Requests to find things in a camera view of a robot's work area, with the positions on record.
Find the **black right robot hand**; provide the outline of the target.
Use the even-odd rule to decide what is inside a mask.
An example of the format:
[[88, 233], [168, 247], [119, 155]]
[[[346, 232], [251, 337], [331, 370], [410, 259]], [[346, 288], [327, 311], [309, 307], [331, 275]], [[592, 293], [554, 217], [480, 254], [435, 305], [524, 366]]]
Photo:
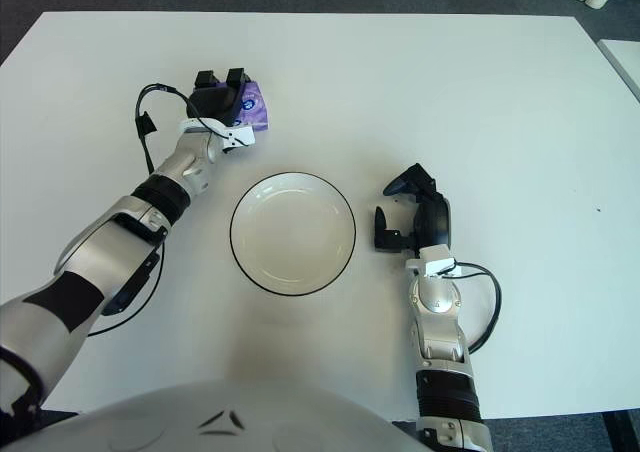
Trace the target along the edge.
[[407, 168], [383, 189], [383, 195], [412, 195], [417, 209], [413, 229], [404, 236], [387, 228], [386, 216], [377, 206], [374, 215], [374, 246], [377, 250], [400, 253], [410, 250], [415, 257], [426, 247], [451, 247], [451, 212], [445, 196], [437, 190], [436, 180], [419, 164]]

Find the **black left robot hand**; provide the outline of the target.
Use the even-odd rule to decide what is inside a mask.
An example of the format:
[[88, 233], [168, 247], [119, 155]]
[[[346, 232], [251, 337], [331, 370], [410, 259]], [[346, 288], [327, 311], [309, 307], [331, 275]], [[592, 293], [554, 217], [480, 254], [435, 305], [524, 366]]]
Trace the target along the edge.
[[199, 71], [189, 101], [196, 112], [190, 118], [212, 118], [226, 126], [233, 126], [242, 108], [246, 85], [251, 81], [243, 68], [231, 68], [225, 81], [220, 81], [212, 70]]

